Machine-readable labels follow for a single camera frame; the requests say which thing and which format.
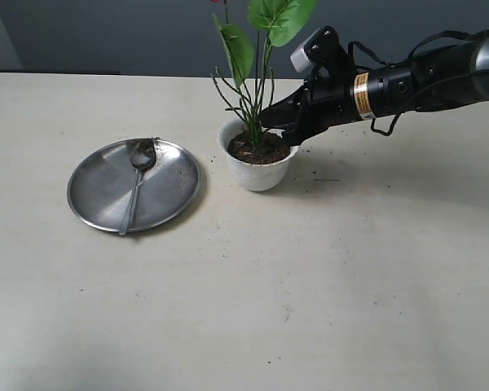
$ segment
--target white pot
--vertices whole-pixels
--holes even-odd
[[[226,123],[218,133],[219,146],[225,153],[230,172],[237,182],[249,191],[266,191],[277,186],[288,170],[291,159],[299,147],[292,147],[290,154],[281,161],[270,165],[251,165],[236,159],[228,153],[230,141],[238,134],[243,133],[244,122],[239,118]]]

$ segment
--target table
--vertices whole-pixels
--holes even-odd
[[[265,194],[231,118],[210,79],[0,74],[0,391],[488,390],[489,103],[337,127]],[[195,155],[196,203],[80,222],[75,167],[147,136]]]

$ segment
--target soil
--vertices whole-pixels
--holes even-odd
[[[248,133],[241,133],[230,141],[228,153],[244,163],[270,165],[288,157],[290,147],[277,134],[265,133],[262,147],[257,148],[250,142]]]

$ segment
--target spoon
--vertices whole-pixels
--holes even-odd
[[[125,211],[125,216],[121,221],[120,235],[123,236],[129,230],[129,226],[134,220],[136,214],[136,205],[138,204],[139,186],[143,180],[145,170],[150,169],[156,163],[156,150],[154,142],[151,139],[145,139],[136,145],[130,153],[130,163],[136,169],[136,182],[130,193],[129,204]]]

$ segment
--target stainless steel plate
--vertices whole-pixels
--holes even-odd
[[[138,139],[120,141],[87,157],[68,183],[68,204],[86,224],[118,232],[136,176],[130,151]],[[144,231],[178,216],[194,200],[200,168],[180,146],[156,139],[156,165],[145,172],[129,232]]]

